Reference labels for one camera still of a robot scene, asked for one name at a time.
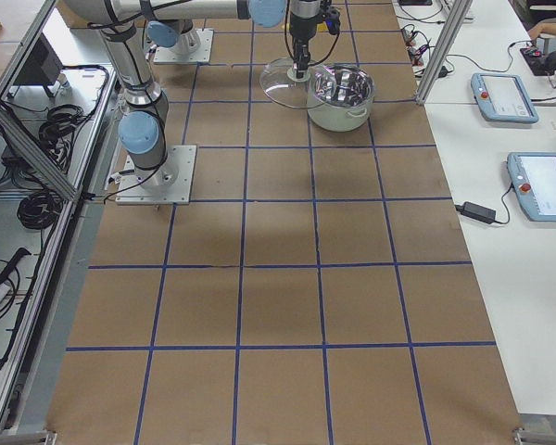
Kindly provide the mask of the person forearm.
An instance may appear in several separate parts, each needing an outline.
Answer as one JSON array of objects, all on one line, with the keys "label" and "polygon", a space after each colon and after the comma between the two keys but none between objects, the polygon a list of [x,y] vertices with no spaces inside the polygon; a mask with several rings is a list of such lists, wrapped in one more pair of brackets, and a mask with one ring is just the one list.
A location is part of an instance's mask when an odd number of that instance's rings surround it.
[{"label": "person forearm", "polygon": [[536,40],[541,34],[556,36],[556,22],[539,22],[528,31],[531,40]]}]

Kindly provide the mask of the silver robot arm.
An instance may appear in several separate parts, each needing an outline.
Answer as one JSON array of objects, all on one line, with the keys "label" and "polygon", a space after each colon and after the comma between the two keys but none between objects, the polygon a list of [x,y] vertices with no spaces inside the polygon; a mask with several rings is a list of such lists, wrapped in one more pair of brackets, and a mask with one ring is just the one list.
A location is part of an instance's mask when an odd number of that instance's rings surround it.
[{"label": "silver robot arm", "polygon": [[100,33],[120,76],[129,111],[118,126],[120,142],[135,170],[135,184],[168,198],[180,167],[165,140],[169,102],[145,60],[135,22],[144,19],[159,46],[174,47],[194,36],[195,19],[250,19],[271,28],[280,23],[291,35],[296,80],[311,65],[310,40],[327,19],[328,1],[69,1],[67,6]]}]

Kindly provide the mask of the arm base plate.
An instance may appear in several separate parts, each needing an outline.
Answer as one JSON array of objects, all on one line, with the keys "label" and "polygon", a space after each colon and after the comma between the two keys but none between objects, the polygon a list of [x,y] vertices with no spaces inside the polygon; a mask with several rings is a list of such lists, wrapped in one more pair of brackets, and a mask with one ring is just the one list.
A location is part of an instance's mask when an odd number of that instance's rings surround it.
[{"label": "arm base plate", "polygon": [[181,35],[159,37],[154,40],[157,49],[153,61],[156,65],[208,64],[213,35],[210,28],[193,28]]},{"label": "arm base plate", "polygon": [[120,179],[121,191],[114,196],[120,205],[181,205],[190,202],[196,145],[168,146],[167,160],[147,181],[149,173],[136,170],[130,155],[126,156],[124,168],[133,170]]}]

